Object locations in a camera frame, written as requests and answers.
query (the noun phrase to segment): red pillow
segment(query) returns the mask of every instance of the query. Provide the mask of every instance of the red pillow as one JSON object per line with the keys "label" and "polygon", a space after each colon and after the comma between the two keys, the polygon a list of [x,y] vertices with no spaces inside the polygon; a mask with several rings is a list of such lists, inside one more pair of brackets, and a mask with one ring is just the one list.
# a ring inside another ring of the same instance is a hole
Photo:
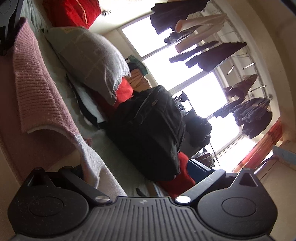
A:
{"label": "red pillow", "polygon": [[54,27],[88,29],[101,13],[98,0],[44,0],[43,6]]}
{"label": "red pillow", "polygon": [[113,106],[109,105],[97,91],[92,89],[89,89],[89,91],[97,105],[102,109],[108,118],[114,114],[119,104],[125,102],[133,96],[133,88],[124,77],[122,78],[122,82],[120,83],[118,89],[115,91],[117,100]]}
{"label": "red pillow", "polygon": [[183,152],[179,152],[178,158],[180,161],[180,174],[178,174],[174,180],[158,182],[172,199],[175,199],[177,196],[195,185],[195,181],[187,172],[187,162],[189,160],[188,156],[186,156]]}

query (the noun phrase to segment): window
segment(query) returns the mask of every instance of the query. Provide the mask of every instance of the window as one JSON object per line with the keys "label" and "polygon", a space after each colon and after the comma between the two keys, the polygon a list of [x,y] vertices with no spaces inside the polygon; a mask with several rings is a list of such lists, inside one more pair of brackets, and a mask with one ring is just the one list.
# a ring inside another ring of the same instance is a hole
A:
{"label": "window", "polygon": [[256,143],[242,137],[232,114],[225,118],[213,117],[213,113],[228,102],[222,90],[223,84],[216,73],[206,73],[198,65],[188,68],[184,61],[171,63],[169,58],[178,55],[178,52],[175,44],[167,45],[164,39],[172,30],[168,29],[158,35],[150,17],[127,24],[121,30],[123,37],[146,65],[157,84],[164,86],[173,97],[184,91],[191,103],[185,102],[185,109],[189,111],[194,108],[197,115],[208,119],[212,132],[211,145],[206,146],[206,149],[212,153],[214,150],[221,167],[232,171]]}

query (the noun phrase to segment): window pane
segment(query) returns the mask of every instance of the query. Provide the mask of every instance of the window pane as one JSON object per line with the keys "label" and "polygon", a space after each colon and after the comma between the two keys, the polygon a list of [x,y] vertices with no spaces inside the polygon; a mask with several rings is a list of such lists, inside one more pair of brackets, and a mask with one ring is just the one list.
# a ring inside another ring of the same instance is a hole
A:
{"label": "window pane", "polygon": [[232,172],[232,170],[241,162],[241,160],[253,149],[256,142],[244,137],[238,143],[236,143],[231,149],[225,152],[218,158],[221,168],[226,172]]}
{"label": "window pane", "polygon": [[[225,94],[214,73],[200,78],[173,97],[179,96],[182,91],[188,96],[196,114],[202,118],[208,117],[227,103]],[[188,101],[182,104],[186,111],[191,109]]]}
{"label": "window pane", "polygon": [[173,31],[172,29],[168,29],[158,35],[150,22],[150,17],[147,17],[125,27],[122,29],[122,32],[137,50],[139,55],[143,57],[146,54],[165,46],[167,43],[164,42],[164,39]]}
{"label": "window pane", "polygon": [[188,68],[184,61],[171,63],[169,58],[176,55],[178,55],[178,52],[175,49],[175,45],[172,45],[143,61],[156,82],[159,85],[164,86],[167,90],[174,88],[202,71],[197,64],[192,68]]}
{"label": "window pane", "polygon": [[[239,127],[237,126],[232,114],[229,114],[225,118],[212,117],[209,119],[209,123],[212,126],[211,131],[211,144],[214,151],[220,150],[227,145],[239,134]],[[208,152],[212,152],[211,146],[206,146]]]}

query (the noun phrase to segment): red curtain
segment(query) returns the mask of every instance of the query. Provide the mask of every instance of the red curtain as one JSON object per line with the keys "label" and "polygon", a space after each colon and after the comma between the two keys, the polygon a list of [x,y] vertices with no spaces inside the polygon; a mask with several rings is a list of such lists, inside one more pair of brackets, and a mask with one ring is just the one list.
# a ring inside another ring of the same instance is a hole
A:
{"label": "red curtain", "polygon": [[237,165],[233,172],[239,172],[242,168],[255,169],[258,167],[282,135],[281,120],[278,119],[249,154]]}

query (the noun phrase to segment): gray pillow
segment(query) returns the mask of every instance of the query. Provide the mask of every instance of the gray pillow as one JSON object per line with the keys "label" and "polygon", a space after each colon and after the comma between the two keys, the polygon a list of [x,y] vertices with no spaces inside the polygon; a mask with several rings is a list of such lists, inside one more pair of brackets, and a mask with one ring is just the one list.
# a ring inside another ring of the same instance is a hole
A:
{"label": "gray pillow", "polygon": [[130,74],[119,50],[105,37],[81,27],[50,28],[44,34],[66,70],[114,105],[122,77]]}

